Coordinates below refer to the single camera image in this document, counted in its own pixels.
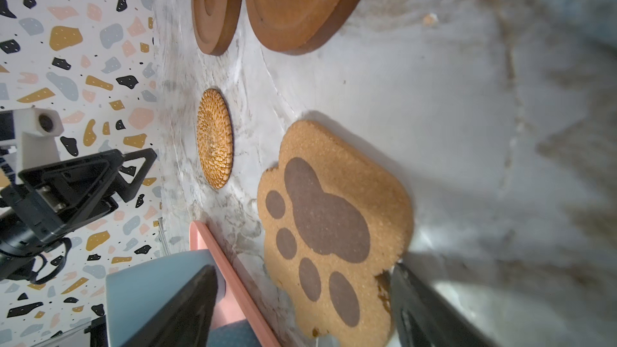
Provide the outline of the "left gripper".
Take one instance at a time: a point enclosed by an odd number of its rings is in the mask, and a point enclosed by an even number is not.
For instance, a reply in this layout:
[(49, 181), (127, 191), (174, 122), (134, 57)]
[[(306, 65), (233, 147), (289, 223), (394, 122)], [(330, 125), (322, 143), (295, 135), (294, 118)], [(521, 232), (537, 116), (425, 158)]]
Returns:
[[(128, 183), (120, 168), (138, 159), (144, 162)], [(22, 183), (1, 191), (9, 208), (1, 215), (1, 278), (31, 280), (37, 255), (117, 210), (112, 195), (133, 200), (156, 159), (153, 149), (128, 154), (112, 149), (20, 171)]]

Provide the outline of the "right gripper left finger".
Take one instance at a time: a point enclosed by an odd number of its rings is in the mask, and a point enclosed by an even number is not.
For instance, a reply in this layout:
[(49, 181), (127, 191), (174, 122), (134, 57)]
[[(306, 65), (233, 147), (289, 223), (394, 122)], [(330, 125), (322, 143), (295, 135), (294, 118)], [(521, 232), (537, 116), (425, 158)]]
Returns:
[(218, 278), (206, 265), (124, 346), (205, 346), (216, 304)]

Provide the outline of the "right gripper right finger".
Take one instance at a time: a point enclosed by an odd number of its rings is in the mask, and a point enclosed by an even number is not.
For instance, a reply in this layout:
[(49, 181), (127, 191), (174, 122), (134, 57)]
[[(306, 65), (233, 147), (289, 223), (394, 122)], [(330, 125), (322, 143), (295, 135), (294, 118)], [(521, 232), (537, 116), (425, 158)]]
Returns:
[(493, 344), (403, 263), (390, 277), (390, 306), (402, 346)]

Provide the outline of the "cork paw coaster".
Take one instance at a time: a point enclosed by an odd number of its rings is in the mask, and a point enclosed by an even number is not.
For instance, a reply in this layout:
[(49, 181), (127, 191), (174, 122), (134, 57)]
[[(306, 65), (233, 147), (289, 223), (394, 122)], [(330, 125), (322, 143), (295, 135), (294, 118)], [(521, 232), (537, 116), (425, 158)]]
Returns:
[(308, 337), (384, 346), (393, 321), (387, 272), (413, 233), (411, 199), (398, 179), (324, 126), (293, 123), (257, 203), (264, 262)]

